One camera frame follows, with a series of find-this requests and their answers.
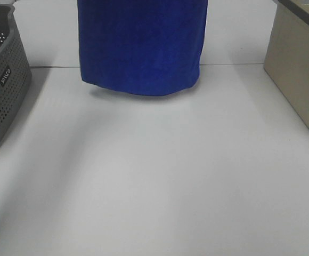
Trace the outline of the blue microfibre towel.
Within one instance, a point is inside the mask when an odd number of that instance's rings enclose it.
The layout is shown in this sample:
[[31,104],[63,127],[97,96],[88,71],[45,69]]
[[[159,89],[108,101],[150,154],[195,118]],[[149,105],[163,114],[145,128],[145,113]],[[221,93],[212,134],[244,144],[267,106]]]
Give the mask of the blue microfibre towel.
[[149,96],[193,87],[207,11],[207,1],[78,1],[82,80]]

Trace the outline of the grey perforated plastic basket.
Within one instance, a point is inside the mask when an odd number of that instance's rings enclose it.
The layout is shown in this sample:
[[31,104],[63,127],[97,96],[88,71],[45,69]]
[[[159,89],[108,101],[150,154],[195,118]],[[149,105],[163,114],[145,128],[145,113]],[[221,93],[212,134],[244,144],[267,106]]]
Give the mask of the grey perforated plastic basket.
[[31,70],[14,6],[0,4],[0,142],[15,119],[31,85]]

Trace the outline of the beige plastic bin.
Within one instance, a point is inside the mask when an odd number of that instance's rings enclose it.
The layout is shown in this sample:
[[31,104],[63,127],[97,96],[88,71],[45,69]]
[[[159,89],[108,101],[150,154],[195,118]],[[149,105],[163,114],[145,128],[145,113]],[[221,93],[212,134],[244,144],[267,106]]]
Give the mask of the beige plastic bin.
[[264,70],[309,128],[309,1],[278,1]]

